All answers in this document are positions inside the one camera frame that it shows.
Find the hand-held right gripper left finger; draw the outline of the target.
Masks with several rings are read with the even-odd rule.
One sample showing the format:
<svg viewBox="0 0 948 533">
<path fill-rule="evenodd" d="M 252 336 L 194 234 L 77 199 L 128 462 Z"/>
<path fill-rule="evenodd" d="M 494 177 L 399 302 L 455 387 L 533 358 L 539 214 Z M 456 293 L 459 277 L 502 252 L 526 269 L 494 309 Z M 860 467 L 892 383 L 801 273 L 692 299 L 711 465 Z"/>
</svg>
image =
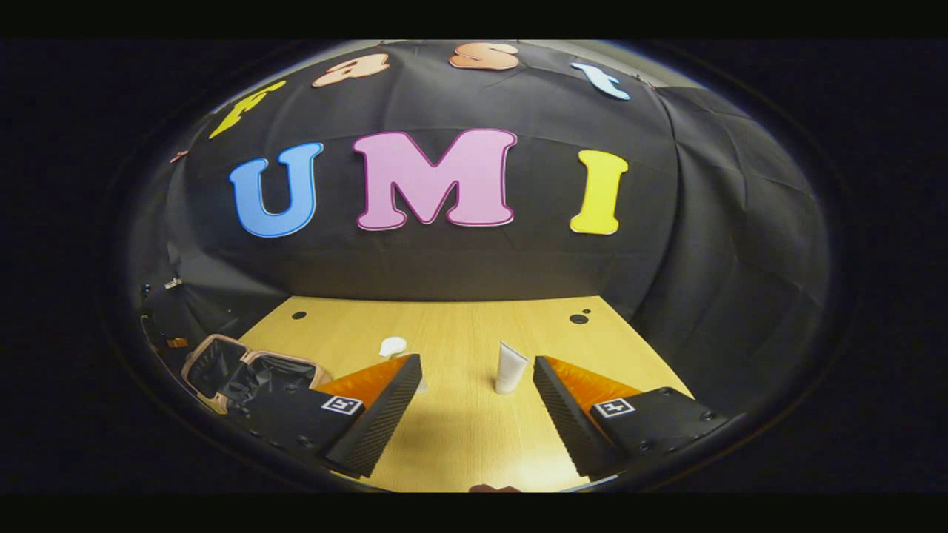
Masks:
<svg viewBox="0 0 948 533">
<path fill-rule="evenodd" d="M 230 379 L 230 420 L 308 466 L 369 477 L 422 381 L 418 354 L 312 387 L 311 365 L 261 355 Z"/>
</svg>

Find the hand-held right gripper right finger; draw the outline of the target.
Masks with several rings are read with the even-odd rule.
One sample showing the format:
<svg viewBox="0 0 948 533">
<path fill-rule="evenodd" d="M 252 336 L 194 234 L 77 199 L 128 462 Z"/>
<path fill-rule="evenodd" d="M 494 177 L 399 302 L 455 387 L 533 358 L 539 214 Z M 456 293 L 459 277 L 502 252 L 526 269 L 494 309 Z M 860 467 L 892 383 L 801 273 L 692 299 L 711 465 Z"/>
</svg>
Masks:
<svg viewBox="0 0 948 533">
<path fill-rule="evenodd" d="M 552 357 L 533 382 L 576 471 L 599 481 L 672 469 L 730 418 L 670 386 L 641 391 Z"/>
</svg>

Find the pink suitcase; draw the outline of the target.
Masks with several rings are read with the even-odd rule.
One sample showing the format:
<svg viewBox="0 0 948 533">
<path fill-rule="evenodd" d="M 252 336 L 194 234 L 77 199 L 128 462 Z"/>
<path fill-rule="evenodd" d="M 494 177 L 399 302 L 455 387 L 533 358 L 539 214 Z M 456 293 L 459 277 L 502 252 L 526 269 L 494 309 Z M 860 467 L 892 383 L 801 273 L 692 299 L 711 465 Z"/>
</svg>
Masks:
<svg viewBox="0 0 948 533">
<path fill-rule="evenodd" d="M 181 377 L 210 411 L 246 419 L 258 407 L 258 399 L 271 392 L 293 395 L 333 380 L 317 362 L 251 349 L 220 334 L 205 338 L 187 355 Z"/>
</svg>

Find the white squeeze tube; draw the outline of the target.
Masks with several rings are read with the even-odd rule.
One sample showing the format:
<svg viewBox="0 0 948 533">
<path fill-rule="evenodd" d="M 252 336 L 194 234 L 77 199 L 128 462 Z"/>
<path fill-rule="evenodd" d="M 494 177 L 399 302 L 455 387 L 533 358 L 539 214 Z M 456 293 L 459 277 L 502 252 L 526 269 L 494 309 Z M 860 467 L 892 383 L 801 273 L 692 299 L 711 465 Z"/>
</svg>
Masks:
<svg viewBox="0 0 948 533">
<path fill-rule="evenodd" d="M 529 363 L 530 361 L 525 355 L 518 353 L 506 343 L 500 342 L 498 370 L 497 375 L 495 375 L 495 391 L 499 395 L 510 395 L 517 390 Z"/>
</svg>

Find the white pump bottle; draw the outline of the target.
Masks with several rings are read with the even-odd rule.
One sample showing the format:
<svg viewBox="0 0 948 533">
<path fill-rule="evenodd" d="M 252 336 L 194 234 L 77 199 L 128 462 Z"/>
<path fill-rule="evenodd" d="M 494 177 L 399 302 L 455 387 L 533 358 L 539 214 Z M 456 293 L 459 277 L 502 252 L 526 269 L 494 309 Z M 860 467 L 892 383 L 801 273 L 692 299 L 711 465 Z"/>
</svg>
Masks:
<svg viewBox="0 0 948 533">
<path fill-rule="evenodd" d="M 386 361 L 395 361 L 399 358 L 406 358 L 412 355 L 412 352 L 407 348 L 407 340 L 403 337 L 388 337 L 380 344 L 379 357 L 383 358 Z M 420 378 L 414 395 L 424 395 L 429 391 L 429 385 L 424 380 L 424 377 Z"/>
</svg>

